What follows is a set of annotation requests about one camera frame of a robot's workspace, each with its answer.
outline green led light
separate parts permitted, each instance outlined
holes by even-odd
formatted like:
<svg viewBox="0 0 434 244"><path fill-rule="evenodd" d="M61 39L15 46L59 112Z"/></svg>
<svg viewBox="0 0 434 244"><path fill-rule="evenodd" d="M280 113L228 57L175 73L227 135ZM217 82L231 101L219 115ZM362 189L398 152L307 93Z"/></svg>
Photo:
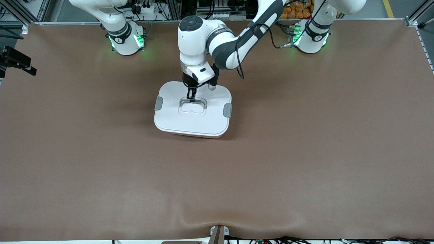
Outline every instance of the green led light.
<svg viewBox="0 0 434 244"><path fill-rule="evenodd" d="M143 36L134 36L134 38L135 38L138 46L143 46L143 43L144 43Z"/></svg>
<svg viewBox="0 0 434 244"><path fill-rule="evenodd" d="M113 48L115 48L115 44L113 43L113 40L112 40L112 38L109 36L109 38L108 38L109 40L110 40L110 42L112 43L112 47Z"/></svg>
<svg viewBox="0 0 434 244"><path fill-rule="evenodd" d="M298 45L299 44L299 42L300 42L300 37L301 37L301 34L303 33L303 31L299 31L298 32L298 34L294 37L294 45Z"/></svg>

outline black cable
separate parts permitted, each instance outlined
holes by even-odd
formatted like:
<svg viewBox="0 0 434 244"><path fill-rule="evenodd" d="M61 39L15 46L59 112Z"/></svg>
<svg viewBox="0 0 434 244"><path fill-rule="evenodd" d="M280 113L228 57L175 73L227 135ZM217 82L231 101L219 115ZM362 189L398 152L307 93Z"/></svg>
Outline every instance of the black cable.
<svg viewBox="0 0 434 244"><path fill-rule="evenodd" d="M244 6L244 7L241 7L241 8L236 8L235 7L235 0L228 0L227 1L227 6L231 9L231 10L233 10L233 11L244 11L244 10L246 10L246 7Z"/></svg>
<svg viewBox="0 0 434 244"><path fill-rule="evenodd" d="M281 48L288 47L288 43L285 44L285 45L282 45L282 46L276 46L275 45L274 39L273 39L273 33L271 32L271 29L270 29L270 27L268 27L268 25L262 24L262 23L257 23L257 24L255 24L255 26L252 29L254 29L256 26L265 26L267 28L267 31L270 33L271 43L273 44L274 48L281 49ZM238 67L240 68L240 69L238 69L238 67L237 67L237 72L238 72L238 75L240 76L240 78L244 79L244 72L243 72L243 68L241 66L241 62L240 62L240 55L238 53L238 49L239 49L238 44L239 44L239 42L240 42L240 37L238 37L237 42L235 43L235 51L237 53Z"/></svg>
<svg viewBox="0 0 434 244"><path fill-rule="evenodd" d="M160 2L160 0L156 0L155 2L157 3L157 6L158 6L158 8L159 8L160 11L161 11L161 15L162 15L166 20L170 20L169 17L167 16L167 14L166 14L166 11L165 11L164 8L163 8L163 5L162 5L161 2Z"/></svg>
<svg viewBox="0 0 434 244"><path fill-rule="evenodd" d="M187 83L185 83L184 81L183 81L182 83L183 83L184 86L186 86L187 88L199 88L199 87L205 85L205 82L202 83L202 84L200 84L200 85L197 85L197 86L189 86L189 85L188 85Z"/></svg>
<svg viewBox="0 0 434 244"><path fill-rule="evenodd" d="M251 239L243 239L243 238L239 238L239 237L233 237L233 236L230 236L230 235L225 235L224 239L225 240L243 240L243 241L251 240Z"/></svg>
<svg viewBox="0 0 434 244"><path fill-rule="evenodd" d="M286 27L286 28L290 27L290 25L284 25L284 24L281 24L279 22L276 22L276 25L281 26L281 27Z"/></svg>
<svg viewBox="0 0 434 244"><path fill-rule="evenodd" d="M210 1L211 1L210 12L209 12L209 14L205 17L206 20L209 19L209 18L211 18L211 16L214 14L214 9L215 9L215 6L216 6L216 4L214 3L214 0L210 0Z"/></svg>
<svg viewBox="0 0 434 244"><path fill-rule="evenodd" d="M117 8L115 8L115 7L113 7L116 11L118 11L119 13L125 13L125 11L124 12L122 12L122 11L120 11L119 9L117 9Z"/></svg>
<svg viewBox="0 0 434 244"><path fill-rule="evenodd" d="M6 14L6 9L4 9L3 7L0 7L0 14L1 14L0 19L2 19L4 17L4 15Z"/></svg>
<svg viewBox="0 0 434 244"><path fill-rule="evenodd" d="M420 240L414 240L414 239L408 239L408 238L396 237L396 236L382 241L373 240L373 239L367 239L367 240L356 239L356 240L349 240L347 243L348 244L383 244L387 241L405 241L405 242L411 242L412 244L421 244Z"/></svg>
<svg viewBox="0 0 434 244"><path fill-rule="evenodd" d="M280 28L280 30L281 30L283 33L285 33L286 35L290 35L290 33L287 32L287 31L284 29L284 27L286 27L285 25L281 25L281 24L279 24L279 23L276 23L276 25Z"/></svg>
<svg viewBox="0 0 434 244"><path fill-rule="evenodd" d="M193 6L193 9L191 8L191 4L194 2L194 0L190 0L190 2L188 3L188 12L191 15L194 15L194 13L192 12L195 8L197 8L196 6Z"/></svg>
<svg viewBox="0 0 434 244"><path fill-rule="evenodd" d="M144 20L145 20L144 17L143 17L143 19L141 20L140 17L139 17L139 15L138 15L138 13L134 13L134 14L137 16L137 21L144 21Z"/></svg>

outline floor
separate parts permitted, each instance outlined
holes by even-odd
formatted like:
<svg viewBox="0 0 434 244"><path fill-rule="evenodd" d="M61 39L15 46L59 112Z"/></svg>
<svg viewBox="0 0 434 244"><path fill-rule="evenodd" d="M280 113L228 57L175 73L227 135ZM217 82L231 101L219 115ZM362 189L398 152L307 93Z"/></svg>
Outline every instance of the floor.
<svg viewBox="0 0 434 244"><path fill-rule="evenodd" d="M345 16L346 19L381 19L388 17L406 17L415 10L424 0L367 0L365 7L354 15ZM58 14L49 16L50 21L56 22L96 22L95 17L89 13L74 7L68 0L58 1ZM428 21L434 17L434 7L425 13L419 23ZM9 20L11 16L4 16L0 23ZM425 44L429 56L434 57L434 22L420 29L420 35ZM15 46L16 40L0 38L0 47Z"/></svg>

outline black button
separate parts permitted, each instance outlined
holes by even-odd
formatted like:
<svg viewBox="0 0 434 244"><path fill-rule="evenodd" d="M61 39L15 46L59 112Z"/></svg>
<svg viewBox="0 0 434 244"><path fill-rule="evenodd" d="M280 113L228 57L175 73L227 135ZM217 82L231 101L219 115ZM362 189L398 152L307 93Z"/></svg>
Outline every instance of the black button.
<svg viewBox="0 0 434 244"><path fill-rule="evenodd" d="M182 31L185 31L187 29L187 25L185 24L185 22L179 23L179 29Z"/></svg>
<svg viewBox="0 0 434 244"><path fill-rule="evenodd" d="M193 19L193 18L191 18L191 19L189 19L189 20L187 20L187 21L185 22L185 24L188 25L188 26L193 26L193 25L195 25L196 23L197 23L197 20L195 20L195 19Z"/></svg>

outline cable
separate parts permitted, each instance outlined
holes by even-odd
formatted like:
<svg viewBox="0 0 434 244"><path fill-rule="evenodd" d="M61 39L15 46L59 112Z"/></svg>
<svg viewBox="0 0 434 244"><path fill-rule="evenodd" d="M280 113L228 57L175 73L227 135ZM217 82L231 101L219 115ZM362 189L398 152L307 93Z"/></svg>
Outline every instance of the cable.
<svg viewBox="0 0 434 244"><path fill-rule="evenodd" d="M245 6L244 6L244 7L241 7L241 8L237 8L237 7L235 7L235 0L228 0L228 1L227 1L227 6L228 6L231 10L236 11L236 12L246 10L246 7L245 7Z"/></svg>
<svg viewBox="0 0 434 244"><path fill-rule="evenodd" d="M289 26L281 25L279 23L276 23L276 25L280 28L280 30L285 33L286 35L290 35L289 32L287 32L284 27L289 28Z"/></svg>
<svg viewBox="0 0 434 244"><path fill-rule="evenodd" d="M158 8L160 10L159 13L161 13L166 20L170 20L169 17L167 16L167 14L166 14L166 11L164 10L161 2L160 2L160 0L156 0L155 2L157 3L157 6L158 6Z"/></svg>
<svg viewBox="0 0 434 244"><path fill-rule="evenodd" d="M209 12L209 14L205 17L206 20L209 19L209 18L214 14L214 9L215 9L215 6L216 6L214 0L210 0L210 1L211 1L210 12Z"/></svg>
<svg viewBox="0 0 434 244"><path fill-rule="evenodd" d="M187 83L185 83L184 81L182 82L183 84L184 84L184 86L186 86L187 88L199 88L199 87L201 87L201 86L203 86L203 85L205 85L206 84L206 82L204 82L204 83L202 83L202 84L200 84L200 85L197 85L197 86L189 86Z"/></svg>
<svg viewBox="0 0 434 244"><path fill-rule="evenodd" d="M194 13L193 13L192 11L194 10L195 6L193 6L193 8L191 8L191 4L193 3L193 1L194 1L194 0L190 0L190 2L188 3L188 12L189 12L191 15L194 15Z"/></svg>
<svg viewBox="0 0 434 244"><path fill-rule="evenodd" d="M144 19L141 20L137 12L134 14L137 16L137 21L144 21L145 20L145 17L143 17Z"/></svg>
<svg viewBox="0 0 434 244"><path fill-rule="evenodd" d="M225 240L237 240L237 244L239 244L238 240L248 240L248 239L242 239L242 238L237 238L237 237L232 237L232 236L225 236L224 237ZM272 244L271 241L275 241L276 244L311 244L310 242L308 242L305 239L301 239L301 238L296 238L296 237L288 237L288 236L284 236L284 237L280 237L280 238L274 238L274 239L264 239L264 243L268 243L268 244ZM341 239L339 241L342 241L342 243L344 244L384 244L387 241L399 241L401 243L404 242L409 242L411 244L429 244L430 241L434 241L434 239L408 239L408 238L404 238L404 237L391 237L388 239Z"/></svg>
<svg viewBox="0 0 434 244"><path fill-rule="evenodd" d="M119 13L125 13L125 11L120 11L119 9L117 9L117 8L115 8L115 7L113 7L116 11L118 11Z"/></svg>
<svg viewBox="0 0 434 244"><path fill-rule="evenodd" d="M274 43L273 33L271 32L270 27L268 25L266 25L266 24L257 23L257 24L254 25L254 27L252 29L254 29L256 26L264 26L264 27L267 28L267 31L270 33L271 43L273 44L274 48L276 48L276 49L282 49L282 48L287 48L287 47L289 47L291 45L290 43L287 43L287 44L284 44L284 45L281 45L281 46L276 46L275 43ZM239 44L239 42L240 42L240 36L238 37L237 43L235 44L235 51L237 53L238 67L240 68L240 69L238 69L238 67L237 67L237 72L238 72L238 75L240 76L240 78L244 79L244 72L243 72L243 68L241 66L241 62L240 62L240 55L238 53L238 49L239 49L238 44Z"/></svg>
<svg viewBox="0 0 434 244"><path fill-rule="evenodd" d="M0 19L2 19L4 17L5 14L7 14L8 12L6 11L6 9L4 9L3 7L0 6Z"/></svg>
<svg viewBox="0 0 434 244"><path fill-rule="evenodd" d="M146 37L148 37L150 34L151 34L151 30L152 30L152 26L154 25L154 22L152 21L151 22L151 26L149 27L149 31L148 31L148 33L146 34Z"/></svg>

